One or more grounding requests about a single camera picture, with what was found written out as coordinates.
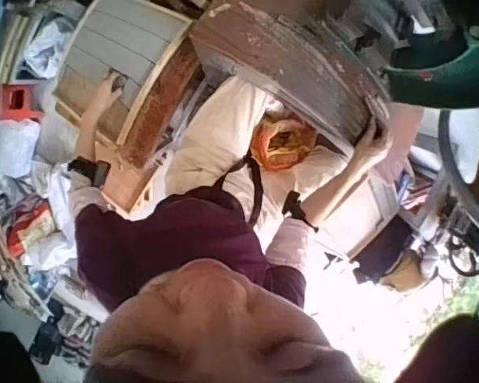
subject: maroon shirt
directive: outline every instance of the maroon shirt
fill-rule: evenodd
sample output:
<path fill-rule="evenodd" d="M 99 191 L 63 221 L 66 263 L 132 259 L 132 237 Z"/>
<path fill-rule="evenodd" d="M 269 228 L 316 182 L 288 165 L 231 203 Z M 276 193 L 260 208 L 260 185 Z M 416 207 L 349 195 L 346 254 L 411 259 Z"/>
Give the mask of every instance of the maroon shirt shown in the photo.
<path fill-rule="evenodd" d="M 109 311 L 152 278 L 195 259 L 221 261 L 303 307 L 303 275 L 292 267 L 269 265 L 245 220 L 203 199 L 164 203 L 135 222 L 89 205 L 76 218 L 76 240 L 80 276 Z"/>

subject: orange plastic bag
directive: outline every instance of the orange plastic bag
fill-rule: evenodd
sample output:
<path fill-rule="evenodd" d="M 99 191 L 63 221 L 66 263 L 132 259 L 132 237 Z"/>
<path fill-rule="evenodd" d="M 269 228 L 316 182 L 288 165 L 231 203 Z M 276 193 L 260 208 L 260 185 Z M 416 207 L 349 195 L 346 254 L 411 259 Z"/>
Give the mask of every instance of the orange plastic bag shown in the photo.
<path fill-rule="evenodd" d="M 314 149 L 318 133 L 294 113 L 288 118 L 264 116 L 254 131 L 251 153 L 265 169 L 288 169 Z"/>

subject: gray painted wood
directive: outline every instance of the gray painted wood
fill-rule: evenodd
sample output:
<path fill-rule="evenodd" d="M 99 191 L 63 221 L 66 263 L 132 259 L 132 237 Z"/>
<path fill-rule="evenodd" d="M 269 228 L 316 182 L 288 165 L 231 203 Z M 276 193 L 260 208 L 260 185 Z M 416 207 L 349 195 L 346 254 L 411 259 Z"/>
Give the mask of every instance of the gray painted wood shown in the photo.
<path fill-rule="evenodd" d="M 133 0 L 101 0 L 96 10 L 133 24 L 171 41 L 185 23 L 173 16 Z"/>
<path fill-rule="evenodd" d="M 89 15 L 85 27 L 101 36 L 114 40 L 117 44 L 148 58 L 154 63 L 158 62 L 168 45 L 163 38 L 155 34 L 98 11 Z"/>
<path fill-rule="evenodd" d="M 97 60 L 75 45 L 69 51 L 65 63 L 95 85 L 99 85 L 103 81 L 110 69 L 104 62 Z"/>
<path fill-rule="evenodd" d="M 145 57 L 96 34 L 85 26 L 77 35 L 74 46 L 127 77 L 131 77 L 137 84 L 144 84 L 154 68 L 154 64 Z"/>
<path fill-rule="evenodd" d="M 74 45 L 69 51 L 65 63 L 95 85 L 99 85 L 110 70 L 110 67 L 104 62 L 97 60 L 95 57 Z M 122 103 L 127 106 L 128 109 L 131 108 L 139 92 L 140 86 L 129 78 L 122 91 Z"/>
<path fill-rule="evenodd" d="M 135 102 L 135 100 L 137 99 L 140 90 L 141 87 L 138 86 L 138 84 L 131 78 L 126 81 L 126 85 L 122 89 L 121 101 L 124 105 L 128 107 L 128 109 L 131 108 L 133 102 Z"/>

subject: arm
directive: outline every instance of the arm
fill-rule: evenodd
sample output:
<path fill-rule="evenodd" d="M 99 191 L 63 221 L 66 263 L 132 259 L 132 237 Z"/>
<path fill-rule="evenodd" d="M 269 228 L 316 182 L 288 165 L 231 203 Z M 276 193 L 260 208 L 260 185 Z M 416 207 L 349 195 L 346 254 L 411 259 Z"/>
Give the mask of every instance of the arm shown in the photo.
<path fill-rule="evenodd" d="M 89 161 L 96 161 L 97 122 L 121 95 L 120 89 L 112 92 L 113 82 L 117 76 L 116 73 L 111 73 L 105 78 L 97 88 L 89 107 L 81 116 L 80 136 L 74 149 L 73 158 L 82 157 Z M 70 213 L 74 219 L 90 204 L 96 204 L 103 211 L 107 207 L 101 192 L 96 188 L 91 188 L 91 180 L 77 172 L 71 172 L 71 189 L 68 197 Z"/>
<path fill-rule="evenodd" d="M 112 92 L 113 82 L 118 74 L 111 73 L 97 88 L 93 100 L 81 116 L 80 136 L 74 149 L 74 158 L 83 157 L 89 161 L 96 161 L 96 129 L 97 122 L 104 112 L 121 96 L 121 89 Z"/>
<path fill-rule="evenodd" d="M 344 195 L 378 162 L 383 160 L 392 145 L 388 128 L 377 124 L 374 117 L 357 145 L 353 158 L 346 168 L 329 183 L 309 195 L 301 204 L 307 221 L 319 227 L 337 207 Z"/>
<path fill-rule="evenodd" d="M 307 221 L 319 227 L 367 171 L 386 157 L 391 145 L 387 128 L 378 126 L 372 118 L 344 171 L 301 203 Z M 267 272 L 265 287 L 299 307 L 303 307 L 304 303 L 306 283 L 303 274 L 314 237 L 314 229 L 303 221 L 286 218 L 266 252 L 272 268 Z"/>

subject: white cloth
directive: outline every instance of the white cloth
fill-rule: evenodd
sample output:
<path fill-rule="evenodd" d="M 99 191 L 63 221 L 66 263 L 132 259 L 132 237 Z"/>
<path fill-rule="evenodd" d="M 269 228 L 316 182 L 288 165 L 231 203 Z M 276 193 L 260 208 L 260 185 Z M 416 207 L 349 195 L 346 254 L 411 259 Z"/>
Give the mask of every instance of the white cloth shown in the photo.
<path fill-rule="evenodd" d="M 89 205 L 97 205 L 102 211 L 109 210 L 109 204 L 98 188 L 80 173 L 71 171 L 71 188 L 68 193 L 69 213 L 76 219 L 80 211 Z"/>
<path fill-rule="evenodd" d="M 255 126 L 267 107 L 279 109 L 278 101 L 238 77 L 229 78 L 204 103 L 182 136 L 181 148 L 166 176 L 166 194 L 184 194 L 199 186 L 211 186 L 250 147 Z M 261 170 L 263 207 L 255 232 L 263 250 L 273 240 L 283 221 L 287 193 L 306 196 L 346 167 L 347 159 L 327 148 L 317 147 L 301 164 L 280 172 Z M 246 168 L 232 173 L 224 190 L 241 203 L 248 218 L 253 207 L 254 185 Z"/>
<path fill-rule="evenodd" d="M 238 77 L 225 81 L 200 108 L 182 136 L 181 148 L 165 177 L 166 194 L 184 194 L 200 186 L 213 185 L 247 153 L 254 127 L 268 107 L 279 109 L 280 104 Z M 345 157 L 317 147 L 291 169 L 261 170 L 264 196 L 255 232 L 271 264 L 294 267 L 305 274 L 315 232 L 302 221 L 284 219 L 283 204 L 291 190 L 308 195 L 345 166 Z M 104 211 L 109 208 L 100 191 L 90 187 L 87 178 L 72 172 L 72 180 L 69 209 L 73 217 L 91 203 Z M 254 185 L 248 169 L 245 167 L 229 175 L 224 190 L 240 201 L 248 218 L 254 199 Z"/>

